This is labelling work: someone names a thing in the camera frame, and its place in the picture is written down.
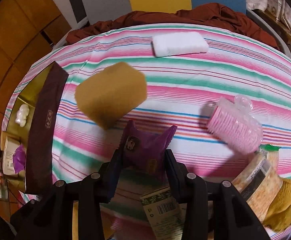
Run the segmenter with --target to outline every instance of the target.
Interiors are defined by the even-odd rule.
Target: crumpled brown cloth
[[[97,22],[83,29],[71,31],[66,41],[67,44],[74,44],[86,37],[110,30],[154,23],[189,23],[218,27],[248,36],[277,50],[279,49],[275,39],[245,14],[235,12],[219,3],[207,3],[192,10],[179,10],[175,14],[133,11],[114,21]]]

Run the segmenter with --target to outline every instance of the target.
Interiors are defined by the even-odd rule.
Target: mustard yellow cloth
[[[291,179],[282,178],[282,181],[263,221],[263,225],[274,232],[282,232],[291,225]]]

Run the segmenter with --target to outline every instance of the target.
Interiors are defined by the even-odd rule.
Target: white towel
[[[208,51],[208,44],[197,32],[158,34],[152,37],[156,57]]]

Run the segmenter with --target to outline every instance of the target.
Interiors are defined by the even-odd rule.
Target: striped tablecloth
[[[200,33],[209,44],[208,53],[153,56],[152,35],[181,31]],[[177,125],[169,148],[179,162],[206,179],[233,179],[247,166],[246,158],[234,155],[211,136],[205,124],[221,96],[233,100],[237,94],[252,100],[252,115],[263,125],[263,142],[282,147],[278,173],[291,178],[291,60],[269,46],[223,29],[190,24],[143,25],[92,36],[32,65],[11,97],[3,130],[18,93],[53,61],[69,73],[54,131],[54,180],[77,181],[98,171],[118,147],[129,119],[139,129],[154,133]],[[120,61],[146,75],[148,98],[112,129],[103,131],[78,109],[74,94],[83,80]],[[140,172],[121,173],[115,197],[102,205],[118,235],[153,238],[139,196],[158,186],[154,178]],[[291,226],[280,234],[267,231],[273,240],[282,239],[291,233]]]

